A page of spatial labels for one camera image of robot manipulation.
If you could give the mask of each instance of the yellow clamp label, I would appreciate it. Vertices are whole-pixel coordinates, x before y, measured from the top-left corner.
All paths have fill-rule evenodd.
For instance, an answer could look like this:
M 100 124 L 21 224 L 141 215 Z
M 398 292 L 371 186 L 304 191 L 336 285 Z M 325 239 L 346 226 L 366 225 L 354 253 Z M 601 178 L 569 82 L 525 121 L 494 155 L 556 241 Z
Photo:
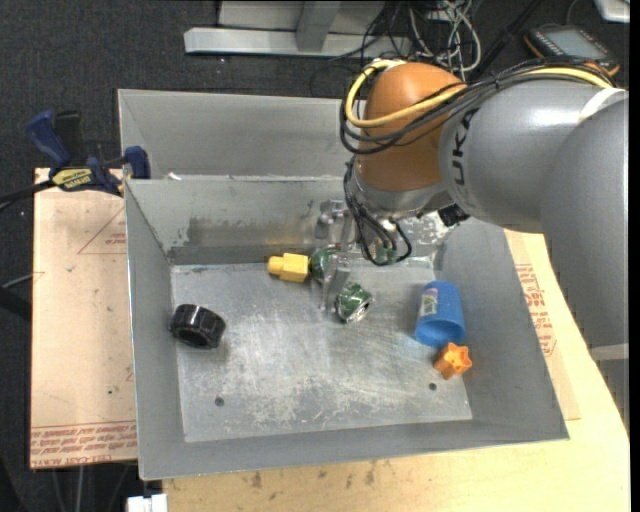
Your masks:
M 79 187 L 80 185 L 91 183 L 93 181 L 91 178 L 92 174 L 91 169 L 87 167 L 62 169 L 58 174 L 51 178 L 51 181 L 59 187 L 64 187 L 65 189 L 70 190 L 72 188 Z

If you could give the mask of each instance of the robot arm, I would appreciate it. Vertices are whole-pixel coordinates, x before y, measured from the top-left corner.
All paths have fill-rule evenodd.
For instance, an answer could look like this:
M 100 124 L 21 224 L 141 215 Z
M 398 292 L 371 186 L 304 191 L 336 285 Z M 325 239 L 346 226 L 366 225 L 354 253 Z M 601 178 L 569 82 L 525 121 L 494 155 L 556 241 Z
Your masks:
M 355 94 L 374 75 L 359 119 Z M 361 77 L 341 127 L 365 257 L 409 256 L 401 221 L 451 208 L 543 233 L 587 342 L 628 343 L 628 91 L 580 61 L 532 61 L 472 84 L 396 61 Z

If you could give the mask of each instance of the green can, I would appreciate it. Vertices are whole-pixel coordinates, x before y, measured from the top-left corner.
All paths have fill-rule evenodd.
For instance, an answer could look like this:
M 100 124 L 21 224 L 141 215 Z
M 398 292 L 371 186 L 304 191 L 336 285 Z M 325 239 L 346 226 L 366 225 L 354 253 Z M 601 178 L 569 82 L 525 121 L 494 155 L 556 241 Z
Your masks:
M 358 283 L 349 282 L 336 297 L 336 313 L 346 323 L 362 320 L 369 312 L 373 296 Z
M 324 283 L 324 279 L 327 275 L 327 266 L 329 259 L 334 254 L 338 253 L 338 249 L 335 247 L 325 247 L 318 249 L 311 255 L 309 260 L 309 266 L 311 267 L 311 277 L 320 284 Z

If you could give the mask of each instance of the yellow cable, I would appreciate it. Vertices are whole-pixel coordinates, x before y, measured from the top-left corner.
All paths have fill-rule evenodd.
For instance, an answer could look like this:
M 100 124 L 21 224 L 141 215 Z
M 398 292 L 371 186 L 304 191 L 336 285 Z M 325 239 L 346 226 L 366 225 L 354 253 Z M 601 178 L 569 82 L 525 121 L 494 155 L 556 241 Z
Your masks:
M 527 71 L 524 74 L 525 75 L 541 75 L 541 74 L 548 74 L 548 73 L 579 78 L 585 82 L 590 83 L 591 85 L 595 85 L 596 87 L 600 87 L 602 89 L 609 89 L 613 87 L 613 85 L 611 85 L 606 80 L 603 80 L 602 78 L 599 78 L 595 75 L 592 75 L 591 73 L 587 73 L 586 71 L 582 71 L 580 69 L 556 67 L 556 68 L 536 69 L 534 71 Z
M 392 121 L 396 121 L 403 117 L 406 117 L 411 114 L 415 114 L 416 112 L 424 112 L 428 108 L 433 107 L 446 101 L 448 98 L 456 94 L 460 88 L 452 87 L 447 89 L 442 94 L 434 98 L 430 98 L 428 100 L 421 101 L 420 103 L 416 103 L 415 105 L 411 105 L 410 107 L 403 108 L 402 110 L 397 110 L 396 112 L 392 112 L 391 114 L 387 114 L 381 117 L 377 117 L 375 119 L 358 119 L 353 115 L 353 104 L 355 102 L 355 97 L 362 84 L 366 81 L 367 78 L 374 72 L 380 69 L 387 69 L 397 66 L 399 64 L 404 64 L 403 61 L 397 60 L 380 60 L 374 61 L 369 66 L 367 66 L 362 73 L 356 78 L 356 80 L 351 85 L 349 92 L 347 94 L 347 98 L 344 104 L 344 114 L 346 118 L 349 120 L 351 124 L 357 126 L 358 128 L 375 128 L 377 126 L 382 126 L 384 124 L 390 123 Z M 591 73 L 586 71 L 581 71 L 579 69 L 566 68 L 562 66 L 545 68 L 545 69 L 536 69 L 534 71 L 527 71 L 523 73 L 523 75 L 538 75 L 538 74 L 555 74 L 555 75 L 565 75 L 572 76 L 574 78 L 579 78 L 587 83 L 595 85 L 596 87 L 600 87 L 602 89 L 608 89 L 613 87 L 609 82 L 603 80 Z

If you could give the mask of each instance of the gray metal tray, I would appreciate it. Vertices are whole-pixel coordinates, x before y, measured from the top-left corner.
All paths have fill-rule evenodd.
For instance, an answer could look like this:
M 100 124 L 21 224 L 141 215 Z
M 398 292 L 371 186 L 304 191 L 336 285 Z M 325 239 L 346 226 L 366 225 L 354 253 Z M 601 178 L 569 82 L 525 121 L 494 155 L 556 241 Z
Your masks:
M 313 250 L 320 203 L 342 198 L 338 101 L 119 91 L 119 103 L 122 146 L 142 145 L 153 177 L 125 192 L 143 479 L 567 437 L 501 229 L 465 221 L 434 260 L 412 223 L 410 261 L 380 270 L 354 254 L 376 298 L 355 324 L 320 311 L 315 284 L 268 275 L 269 256 Z M 412 338 L 434 277 L 460 289 L 473 360 L 450 381 Z M 173 338 L 185 302 L 225 318 L 218 349 Z

